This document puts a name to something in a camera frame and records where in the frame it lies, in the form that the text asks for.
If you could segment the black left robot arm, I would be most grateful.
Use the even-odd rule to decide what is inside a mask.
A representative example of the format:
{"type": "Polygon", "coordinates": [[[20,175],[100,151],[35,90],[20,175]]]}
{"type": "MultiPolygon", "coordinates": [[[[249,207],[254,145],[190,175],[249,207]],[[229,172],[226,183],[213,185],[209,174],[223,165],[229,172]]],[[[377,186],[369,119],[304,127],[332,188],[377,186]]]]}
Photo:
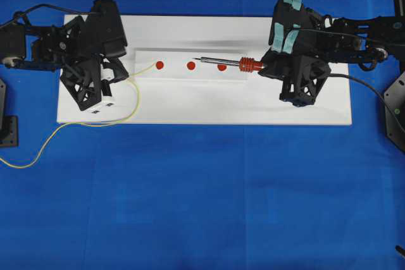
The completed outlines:
{"type": "Polygon", "coordinates": [[[1,64],[34,71],[61,70],[60,80],[81,111],[111,97],[112,83],[126,80],[120,61],[127,39],[114,0],[95,0],[89,12],[56,27],[34,26],[17,11],[1,25],[1,64]]]}

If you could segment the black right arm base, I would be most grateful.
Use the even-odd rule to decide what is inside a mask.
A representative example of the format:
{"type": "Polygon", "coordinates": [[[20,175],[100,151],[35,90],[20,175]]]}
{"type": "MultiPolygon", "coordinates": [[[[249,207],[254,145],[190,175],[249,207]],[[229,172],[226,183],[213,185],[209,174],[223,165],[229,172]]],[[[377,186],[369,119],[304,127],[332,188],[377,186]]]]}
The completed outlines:
{"type": "Polygon", "coordinates": [[[385,131],[388,139],[404,152],[404,73],[384,92],[384,100],[393,114],[385,108],[385,131]]]}

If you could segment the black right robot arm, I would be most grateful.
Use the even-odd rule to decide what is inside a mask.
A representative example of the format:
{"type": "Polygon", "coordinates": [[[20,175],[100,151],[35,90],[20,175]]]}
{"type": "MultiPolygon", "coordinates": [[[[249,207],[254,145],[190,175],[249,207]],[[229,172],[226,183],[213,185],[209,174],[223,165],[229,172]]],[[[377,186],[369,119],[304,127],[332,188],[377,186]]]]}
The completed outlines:
{"type": "Polygon", "coordinates": [[[332,63],[372,71],[389,56],[404,60],[404,18],[332,19],[311,8],[279,7],[269,45],[259,75],[282,81],[280,100],[303,107],[315,103],[332,63]]]}

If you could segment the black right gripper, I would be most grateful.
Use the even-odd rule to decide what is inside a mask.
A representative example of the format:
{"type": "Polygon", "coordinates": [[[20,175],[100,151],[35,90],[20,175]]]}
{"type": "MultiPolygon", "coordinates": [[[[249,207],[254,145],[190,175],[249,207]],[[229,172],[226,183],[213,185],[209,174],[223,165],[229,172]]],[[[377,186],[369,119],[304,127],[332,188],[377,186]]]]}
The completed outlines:
{"type": "MultiPolygon", "coordinates": [[[[359,22],[347,18],[333,19],[305,8],[310,26],[304,35],[315,38],[314,52],[332,63],[362,63],[364,51],[358,37],[359,22]]],[[[263,67],[258,75],[283,80],[280,100],[295,107],[312,106],[331,74],[327,62],[309,56],[282,54],[269,49],[261,58],[263,67]]]]}

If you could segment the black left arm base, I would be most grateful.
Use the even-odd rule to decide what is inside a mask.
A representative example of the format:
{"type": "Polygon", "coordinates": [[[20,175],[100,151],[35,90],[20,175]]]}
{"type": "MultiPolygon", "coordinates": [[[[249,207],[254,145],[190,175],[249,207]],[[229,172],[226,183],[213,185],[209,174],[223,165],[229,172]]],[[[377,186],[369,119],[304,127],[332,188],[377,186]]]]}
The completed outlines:
{"type": "Polygon", "coordinates": [[[6,92],[7,86],[1,80],[1,148],[18,147],[18,117],[14,115],[6,115],[6,92]]]}

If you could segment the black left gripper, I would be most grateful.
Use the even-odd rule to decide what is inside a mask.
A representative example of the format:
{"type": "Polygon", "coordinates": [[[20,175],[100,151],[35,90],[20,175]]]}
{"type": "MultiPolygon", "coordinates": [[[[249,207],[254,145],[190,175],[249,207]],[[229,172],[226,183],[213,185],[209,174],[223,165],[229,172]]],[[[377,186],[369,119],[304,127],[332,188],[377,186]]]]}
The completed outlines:
{"type": "Polygon", "coordinates": [[[126,80],[129,73],[118,58],[99,53],[97,31],[102,16],[76,16],[60,27],[31,26],[31,69],[54,72],[62,69],[60,80],[79,110],[98,113],[115,100],[111,83],[126,80]]]}

